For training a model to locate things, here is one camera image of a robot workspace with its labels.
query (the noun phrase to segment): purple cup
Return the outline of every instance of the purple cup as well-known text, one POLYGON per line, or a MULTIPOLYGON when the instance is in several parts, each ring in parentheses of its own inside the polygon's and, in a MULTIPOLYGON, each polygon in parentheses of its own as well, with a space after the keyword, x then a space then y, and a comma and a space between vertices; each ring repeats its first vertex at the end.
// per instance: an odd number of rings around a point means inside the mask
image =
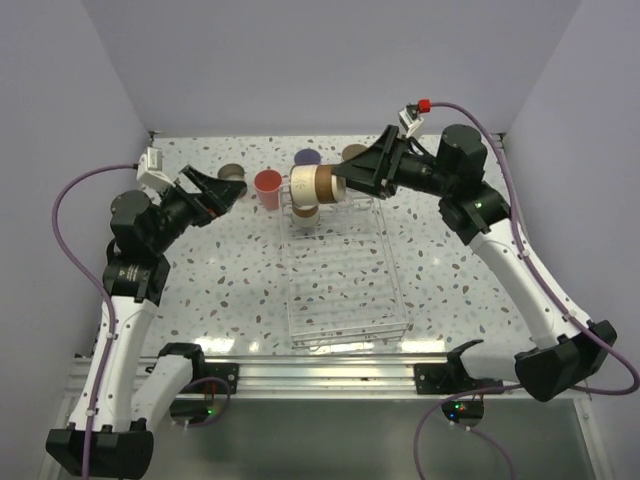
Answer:
POLYGON ((300 150, 293 157, 293 163, 296 165, 320 165, 322 156, 316 152, 313 148, 305 148, 300 150))

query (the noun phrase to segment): wire rack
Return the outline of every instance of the wire rack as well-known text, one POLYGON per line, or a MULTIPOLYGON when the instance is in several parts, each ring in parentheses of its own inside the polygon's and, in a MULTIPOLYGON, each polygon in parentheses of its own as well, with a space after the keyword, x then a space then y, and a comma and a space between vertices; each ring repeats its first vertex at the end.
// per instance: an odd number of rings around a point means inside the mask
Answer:
POLYGON ((280 192, 282 258, 294 348, 400 340, 408 323, 380 202, 349 192, 320 205, 315 227, 291 220, 280 192))

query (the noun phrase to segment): speckled tabletop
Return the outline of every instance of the speckled tabletop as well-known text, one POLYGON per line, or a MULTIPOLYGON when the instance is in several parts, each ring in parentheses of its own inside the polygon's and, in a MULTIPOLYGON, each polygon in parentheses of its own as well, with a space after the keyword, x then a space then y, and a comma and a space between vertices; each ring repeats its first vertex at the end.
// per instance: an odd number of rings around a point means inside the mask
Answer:
MULTIPOLYGON (((226 163, 247 172, 249 193, 231 213, 204 228, 190 228, 168 250, 172 265, 157 318, 142 355, 167 342, 197 342, 207 355, 308 355, 332 352, 441 352, 481 338, 511 351, 532 347, 524 320, 479 258, 444 225, 437 199, 409 190, 382 203, 410 326, 399 342, 355 342, 293 350, 283 282, 279 211, 267 211, 253 177, 271 167, 288 173, 294 154, 314 148, 323 162, 340 161, 352 143, 376 136, 164 138, 164 170, 174 178, 186 164, 215 175, 226 163)), ((439 136, 423 136, 434 152, 439 136)), ((486 180, 505 194, 496 159, 486 180)))

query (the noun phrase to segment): red connector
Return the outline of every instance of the red connector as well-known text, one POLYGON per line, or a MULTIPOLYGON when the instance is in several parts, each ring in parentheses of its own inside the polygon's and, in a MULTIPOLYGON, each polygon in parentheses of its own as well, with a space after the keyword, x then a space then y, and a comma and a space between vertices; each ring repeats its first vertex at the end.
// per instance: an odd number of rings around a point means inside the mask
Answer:
POLYGON ((423 98, 418 102, 418 111, 420 113, 429 113, 431 111, 431 100, 423 98))

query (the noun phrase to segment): red cup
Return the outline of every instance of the red cup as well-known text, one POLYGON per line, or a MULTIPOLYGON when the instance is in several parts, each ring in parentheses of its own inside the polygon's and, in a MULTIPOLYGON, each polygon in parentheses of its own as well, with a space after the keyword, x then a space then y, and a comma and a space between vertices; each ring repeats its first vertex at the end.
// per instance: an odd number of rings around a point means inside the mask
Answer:
POLYGON ((280 185, 282 185, 282 175, 275 170, 263 170, 256 175, 253 185, 260 203, 267 210, 277 210, 280 206, 280 185))

